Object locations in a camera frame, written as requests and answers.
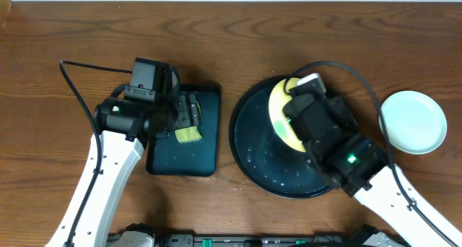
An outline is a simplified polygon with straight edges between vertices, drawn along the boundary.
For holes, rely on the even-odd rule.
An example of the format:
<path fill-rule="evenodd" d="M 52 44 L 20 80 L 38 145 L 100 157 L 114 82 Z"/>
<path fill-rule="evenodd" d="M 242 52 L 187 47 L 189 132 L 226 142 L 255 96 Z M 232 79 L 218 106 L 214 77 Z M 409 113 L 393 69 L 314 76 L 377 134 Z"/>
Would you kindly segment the yellow plate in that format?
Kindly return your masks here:
<path fill-rule="evenodd" d="M 305 147 L 291 127 L 289 118 L 283 113 L 283 107 L 292 99 L 287 91 L 296 87 L 299 80 L 300 78 L 291 78 L 287 84 L 284 84 L 286 79 L 283 78 L 274 86 L 269 96 L 269 117 L 277 136 L 287 146 L 298 152 L 306 152 Z"/>

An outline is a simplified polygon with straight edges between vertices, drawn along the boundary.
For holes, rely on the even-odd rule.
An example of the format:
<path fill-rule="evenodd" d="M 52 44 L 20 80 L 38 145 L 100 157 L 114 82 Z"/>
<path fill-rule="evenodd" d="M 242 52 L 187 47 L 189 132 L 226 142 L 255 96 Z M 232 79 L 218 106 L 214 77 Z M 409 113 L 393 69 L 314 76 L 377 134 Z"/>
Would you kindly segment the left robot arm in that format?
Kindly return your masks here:
<path fill-rule="evenodd" d="M 90 123 L 87 162 L 49 246 L 104 246 L 127 180 L 145 152 L 150 174 L 199 174 L 198 153 L 189 147 L 201 123 L 193 93 L 148 101 L 108 97 Z"/>

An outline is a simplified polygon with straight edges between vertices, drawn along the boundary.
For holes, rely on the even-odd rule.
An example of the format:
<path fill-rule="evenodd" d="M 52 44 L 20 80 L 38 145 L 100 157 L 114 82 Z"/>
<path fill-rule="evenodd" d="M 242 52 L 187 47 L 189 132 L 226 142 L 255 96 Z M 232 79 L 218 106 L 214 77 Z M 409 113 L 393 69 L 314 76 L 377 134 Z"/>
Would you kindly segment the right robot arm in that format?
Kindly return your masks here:
<path fill-rule="evenodd" d="M 302 142 L 308 164 L 384 219 L 411 246 L 460 246 L 461 232 L 411 185 L 340 96 L 282 95 L 280 112 Z"/>

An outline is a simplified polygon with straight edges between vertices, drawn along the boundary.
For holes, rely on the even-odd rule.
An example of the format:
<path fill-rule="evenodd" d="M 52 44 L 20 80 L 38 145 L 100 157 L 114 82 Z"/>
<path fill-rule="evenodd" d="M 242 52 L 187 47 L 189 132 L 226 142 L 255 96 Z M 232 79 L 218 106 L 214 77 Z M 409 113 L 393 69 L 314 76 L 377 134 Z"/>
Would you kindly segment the green yellow sponge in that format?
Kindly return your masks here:
<path fill-rule="evenodd" d="M 195 142 L 202 139 L 202 135 L 197 126 L 178 129 L 175 131 L 175 136 L 179 143 Z"/>

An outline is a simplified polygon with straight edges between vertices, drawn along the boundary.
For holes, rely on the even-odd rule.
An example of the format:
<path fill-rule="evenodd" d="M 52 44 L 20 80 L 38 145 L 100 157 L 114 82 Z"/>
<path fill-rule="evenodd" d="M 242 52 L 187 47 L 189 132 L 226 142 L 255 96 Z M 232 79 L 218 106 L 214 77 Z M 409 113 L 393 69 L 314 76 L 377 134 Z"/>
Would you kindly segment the pale green plate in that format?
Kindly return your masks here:
<path fill-rule="evenodd" d="M 381 106 L 380 130 L 396 149 L 413 155 L 436 150 L 447 135 L 445 114 L 428 95 L 404 90 L 390 95 Z"/>

